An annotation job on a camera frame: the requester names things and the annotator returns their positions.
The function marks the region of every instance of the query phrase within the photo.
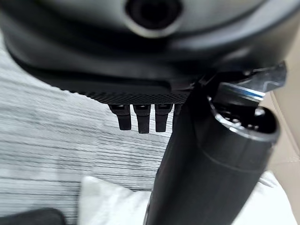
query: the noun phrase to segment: striped carpet floor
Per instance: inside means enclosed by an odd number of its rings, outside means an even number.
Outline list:
[[[54,207],[73,225],[85,175],[151,190],[172,131],[170,114],[155,133],[153,113],[150,134],[138,134],[135,115],[120,131],[108,106],[26,74],[1,44],[0,216]]]

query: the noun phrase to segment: black object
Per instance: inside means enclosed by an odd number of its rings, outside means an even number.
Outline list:
[[[0,217],[0,225],[65,225],[63,214],[56,209],[40,209]]]
[[[279,124],[265,108],[241,112],[242,127],[222,117],[203,91],[184,104],[156,175],[146,225],[229,225],[263,173]]]
[[[120,130],[131,130],[131,116],[129,105],[109,105],[112,113],[116,114]]]
[[[155,130],[156,132],[165,132],[168,115],[172,110],[171,104],[155,105]]]
[[[136,113],[139,133],[148,134],[151,105],[134,105],[133,109]]]

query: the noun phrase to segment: white cloth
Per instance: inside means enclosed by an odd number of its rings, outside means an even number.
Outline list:
[[[133,192],[85,177],[78,225],[143,225],[149,197],[150,192]],[[233,225],[297,225],[287,196],[271,172],[260,178]]]

